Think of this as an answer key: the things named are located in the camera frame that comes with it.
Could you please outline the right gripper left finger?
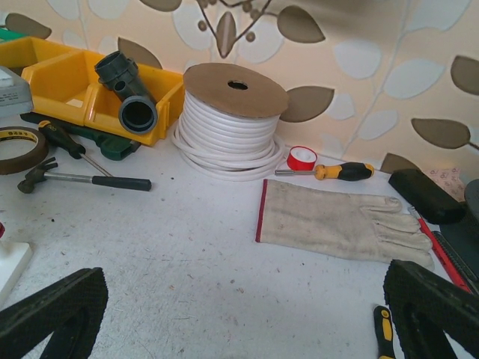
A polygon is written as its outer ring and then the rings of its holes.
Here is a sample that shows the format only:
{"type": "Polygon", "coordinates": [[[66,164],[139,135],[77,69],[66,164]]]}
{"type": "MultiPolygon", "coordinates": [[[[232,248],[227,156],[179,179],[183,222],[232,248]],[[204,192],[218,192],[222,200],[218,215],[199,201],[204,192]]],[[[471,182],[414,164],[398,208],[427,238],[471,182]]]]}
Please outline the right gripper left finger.
{"type": "Polygon", "coordinates": [[[49,338],[42,358],[88,358],[108,288],[99,267],[80,269],[1,311],[1,357],[22,358],[49,338]]]}

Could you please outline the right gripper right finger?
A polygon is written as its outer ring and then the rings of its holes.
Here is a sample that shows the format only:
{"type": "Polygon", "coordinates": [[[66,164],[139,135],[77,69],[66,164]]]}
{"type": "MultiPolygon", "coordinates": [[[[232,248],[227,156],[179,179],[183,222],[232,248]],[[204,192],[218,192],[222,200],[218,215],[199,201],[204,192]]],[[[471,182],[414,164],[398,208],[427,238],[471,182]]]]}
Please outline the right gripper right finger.
{"type": "Polygon", "coordinates": [[[478,357],[478,297],[417,263],[392,260],[384,280],[406,358],[456,358],[449,338],[478,357]]]}

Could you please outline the claw hammer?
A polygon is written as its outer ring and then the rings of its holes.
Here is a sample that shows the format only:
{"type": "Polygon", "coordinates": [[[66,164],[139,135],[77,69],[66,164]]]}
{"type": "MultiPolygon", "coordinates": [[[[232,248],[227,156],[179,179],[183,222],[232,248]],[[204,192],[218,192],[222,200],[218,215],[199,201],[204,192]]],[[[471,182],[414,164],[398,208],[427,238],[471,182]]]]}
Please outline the claw hammer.
{"type": "Polygon", "coordinates": [[[80,182],[91,185],[100,185],[109,188],[122,188],[135,191],[150,191],[153,187],[149,179],[129,177],[108,177],[108,176],[87,176],[79,174],[62,174],[50,172],[57,168],[58,163],[55,157],[44,160],[32,168],[18,185],[17,188],[24,194],[34,191],[36,184],[47,180],[58,180],[64,182],[80,182]]]}

